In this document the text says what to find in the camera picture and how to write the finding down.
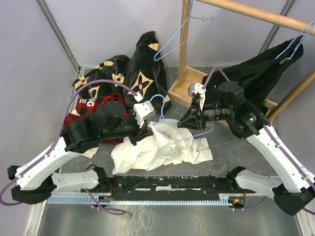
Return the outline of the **white dress shirt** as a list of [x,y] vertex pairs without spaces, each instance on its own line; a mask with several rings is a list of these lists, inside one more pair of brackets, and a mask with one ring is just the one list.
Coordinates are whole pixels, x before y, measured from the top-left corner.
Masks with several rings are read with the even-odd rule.
[[169,125],[153,126],[153,135],[132,145],[129,138],[116,145],[111,152],[114,161],[113,175],[125,174],[131,169],[152,171],[162,165],[177,165],[183,162],[199,164],[213,160],[207,138],[176,140],[190,136],[189,130],[176,130]]

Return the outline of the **black beige patterned fleece blanket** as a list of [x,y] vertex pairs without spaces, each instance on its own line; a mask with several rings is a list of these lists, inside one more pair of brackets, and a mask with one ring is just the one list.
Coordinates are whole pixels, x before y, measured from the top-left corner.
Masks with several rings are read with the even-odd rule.
[[100,63],[87,74],[77,78],[72,86],[81,86],[96,80],[112,80],[113,83],[97,83],[84,88],[80,96],[93,99],[114,93],[124,98],[132,108],[135,104],[133,93],[139,93],[145,100],[151,100],[157,114],[166,113],[172,107],[167,94],[167,75],[162,60],[155,61],[158,54],[158,39],[154,31],[139,38],[132,57],[116,55]]

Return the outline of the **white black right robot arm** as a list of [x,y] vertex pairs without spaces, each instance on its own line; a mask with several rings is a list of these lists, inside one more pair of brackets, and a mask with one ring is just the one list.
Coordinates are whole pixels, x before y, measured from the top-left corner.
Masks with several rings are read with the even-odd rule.
[[277,135],[266,115],[245,98],[237,82],[227,81],[218,86],[219,99],[205,104],[206,88],[193,83],[188,89],[189,110],[178,122],[178,128],[203,130],[208,121],[227,122],[231,132],[246,139],[268,161],[279,179],[254,174],[238,167],[226,179],[231,192],[251,190],[275,201],[286,214],[295,216],[315,198],[315,175],[304,167]]

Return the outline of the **wooden clothes rack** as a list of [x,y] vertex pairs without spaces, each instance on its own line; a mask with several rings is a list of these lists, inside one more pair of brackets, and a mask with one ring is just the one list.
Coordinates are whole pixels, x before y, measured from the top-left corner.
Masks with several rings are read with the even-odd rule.
[[[160,41],[169,83],[178,76],[180,36],[177,32],[181,21],[182,3],[179,0],[159,1],[162,23],[166,31]],[[201,2],[194,2],[193,19],[189,24],[190,41],[187,46],[187,65],[209,73],[213,66],[228,67],[253,58],[263,47],[272,25],[251,17],[219,9]],[[315,65],[315,38],[303,41],[303,56],[281,76],[269,94],[280,102]],[[284,128],[293,124],[305,128],[314,125],[315,85],[310,83],[277,116],[276,123]]]

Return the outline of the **cream folded cloth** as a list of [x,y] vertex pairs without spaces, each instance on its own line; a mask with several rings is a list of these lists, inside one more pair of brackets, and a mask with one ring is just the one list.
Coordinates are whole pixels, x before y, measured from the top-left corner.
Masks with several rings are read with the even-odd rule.
[[100,146],[91,148],[89,150],[87,150],[86,152],[82,153],[81,155],[84,157],[87,157],[89,159],[92,159],[98,152]]

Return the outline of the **red black plaid shirt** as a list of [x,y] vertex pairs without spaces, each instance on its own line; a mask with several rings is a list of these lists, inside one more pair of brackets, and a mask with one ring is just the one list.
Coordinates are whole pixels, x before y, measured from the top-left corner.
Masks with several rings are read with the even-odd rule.
[[128,114],[120,94],[79,99],[76,112],[76,115],[68,114],[64,121],[61,137],[65,150],[83,153],[101,142],[118,144],[124,138]]

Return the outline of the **light blue hanger with shirt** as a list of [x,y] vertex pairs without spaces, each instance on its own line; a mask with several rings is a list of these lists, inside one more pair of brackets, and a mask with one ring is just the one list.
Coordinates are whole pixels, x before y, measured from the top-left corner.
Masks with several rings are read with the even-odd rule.
[[290,43],[287,45],[287,47],[281,52],[279,53],[275,59],[280,58],[286,51],[288,51],[292,45],[297,42],[297,40],[299,39],[299,42],[295,45],[294,50],[292,51],[291,55],[289,57],[285,57],[283,60],[281,60],[280,64],[284,63],[287,60],[290,60],[293,58],[294,54],[296,53],[296,51],[298,50],[298,48],[302,45],[303,41],[305,40],[305,38],[310,35],[311,31],[314,29],[315,27],[315,22],[312,21],[310,22],[306,27],[304,27],[298,34],[297,36],[290,41]]

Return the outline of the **aluminium frame rail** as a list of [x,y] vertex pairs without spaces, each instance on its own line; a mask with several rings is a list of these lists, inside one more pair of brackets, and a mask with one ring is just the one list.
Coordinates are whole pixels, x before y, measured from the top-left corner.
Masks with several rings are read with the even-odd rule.
[[80,65],[77,62],[72,50],[70,49],[69,44],[65,36],[63,35],[60,27],[58,26],[47,2],[45,0],[35,0],[37,6],[39,7],[41,13],[43,14],[44,18],[46,19],[50,29],[52,30],[53,34],[55,35],[56,39],[58,40],[60,46],[62,47],[64,53],[66,54],[68,60],[70,61],[71,65],[74,67],[76,71],[80,70]]

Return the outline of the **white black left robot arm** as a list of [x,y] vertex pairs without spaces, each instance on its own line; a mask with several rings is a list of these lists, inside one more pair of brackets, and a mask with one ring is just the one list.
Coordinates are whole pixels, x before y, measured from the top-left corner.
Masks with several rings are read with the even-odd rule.
[[18,203],[38,204],[57,193],[93,193],[107,190],[110,180],[101,167],[71,174],[58,174],[57,168],[96,148],[102,141],[129,138],[135,146],[145,137],[151,136],[147,119],[155,115],[150,101],[136,103],[125,117],[126,109],[117,101],[108,101],[98,106],[95,112],[72,121],[60,134],[60,138],[34,160],[24,166],[10,166],[8,177],[17,180],[11,196]]

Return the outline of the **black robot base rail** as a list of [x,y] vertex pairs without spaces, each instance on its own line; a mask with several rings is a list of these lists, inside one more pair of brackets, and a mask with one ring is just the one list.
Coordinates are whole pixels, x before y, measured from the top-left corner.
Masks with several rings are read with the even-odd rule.
[[239,187],[233,180],[234,171],[225,177],[215,176],[113,176],[103,169],[94,168],[101,174],[99,184],[83,188],[96,198],[94,204],[127,205],[201,205],[242,207],[245,197],[252,191]]

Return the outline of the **black button shirt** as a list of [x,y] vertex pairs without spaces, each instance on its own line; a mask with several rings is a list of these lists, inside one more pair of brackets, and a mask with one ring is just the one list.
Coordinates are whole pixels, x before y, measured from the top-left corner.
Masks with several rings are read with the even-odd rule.
[[291,55],[295,45],[299,42],[298,39],[280,58],[275,59],[275,57],[287,47],[291,40],[272,47],[252,59],[222,70],[230,81],[237,82],[239,86],[244,89],[245,98],[264,114],[268,111],[268,108],[264,106],[265,99],[287,68],[299,60],[304,54],[302,44],[292,59],[280,64],[281,60]]

